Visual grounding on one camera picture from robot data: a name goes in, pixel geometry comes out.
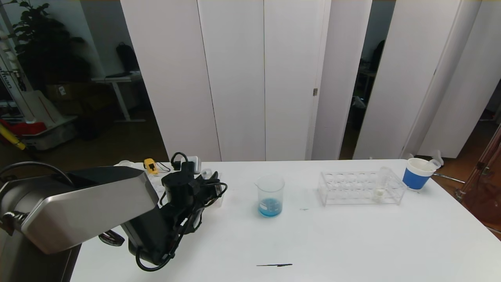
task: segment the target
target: red object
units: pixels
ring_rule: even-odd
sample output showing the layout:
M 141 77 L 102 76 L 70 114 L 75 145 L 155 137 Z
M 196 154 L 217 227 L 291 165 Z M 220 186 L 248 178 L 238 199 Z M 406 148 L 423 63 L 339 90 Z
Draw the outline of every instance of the red object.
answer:
M 34 135 L 47 129 L 43 122 L 35 122 L 31 124 L 23 122 L 11 125 L 5 120 L 0 119 L 0 123 L 17 136 Z

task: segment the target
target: table surface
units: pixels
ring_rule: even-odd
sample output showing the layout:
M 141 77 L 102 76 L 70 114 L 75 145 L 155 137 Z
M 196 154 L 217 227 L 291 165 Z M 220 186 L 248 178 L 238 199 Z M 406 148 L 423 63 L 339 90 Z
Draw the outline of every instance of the table surface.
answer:
M 228 191 L 163 269 L 144 272 L 126 244 L 83 243 L 72 281 L 500 281 L 501 243 L 433 180 L 399 206 L 323 207 L 320 171 L 403 176 L 405 160 L 202 163 Z M 286 181 L 276 218 L 257 211 L 254 181 Z M 157 185 L 159 180 L 152 181 Z M 125 237 L 122 228 L 114 229 Z M 291 266 L 256 266 L 284 264 Z

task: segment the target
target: potted plant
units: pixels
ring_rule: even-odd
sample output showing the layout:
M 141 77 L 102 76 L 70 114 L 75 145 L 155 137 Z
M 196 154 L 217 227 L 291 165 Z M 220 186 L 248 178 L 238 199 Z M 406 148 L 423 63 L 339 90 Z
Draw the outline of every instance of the potted plant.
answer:
M 90 64 L 75 54 L 76 45 L 84 40 L 72 37 L 64 24 L 50 18 L 48 3 L 34 7 L 30 1 L 21 1 L 19 6 L 26 10 L 21 21 L 13 25 L 20 42 L 16 52 L 33 88 L 45 90 L 46 84 L 89 81 Z

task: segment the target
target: yellow tape measure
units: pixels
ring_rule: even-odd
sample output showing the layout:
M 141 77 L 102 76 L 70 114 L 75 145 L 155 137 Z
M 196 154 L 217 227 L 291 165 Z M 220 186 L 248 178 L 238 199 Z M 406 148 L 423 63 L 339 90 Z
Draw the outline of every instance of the yellow tape measure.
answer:
M 158 168 L 156 166 L 156 162 L 153 159 L 145 159 L 143 163 L 144 163 L 144 168 L 146 168 L 146 171 L 149 174 L 153 175 L 158 174 Z

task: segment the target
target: black bag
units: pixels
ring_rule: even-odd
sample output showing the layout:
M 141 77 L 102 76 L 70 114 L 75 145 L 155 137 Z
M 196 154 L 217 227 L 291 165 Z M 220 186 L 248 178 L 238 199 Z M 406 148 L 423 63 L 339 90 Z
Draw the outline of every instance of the black bag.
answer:
M 116 50 L 125 72 L 139 70 L 139 64 L 137 63 L 136 54 L 134 53 L 132 47 L 121 42 L 117 46 Z

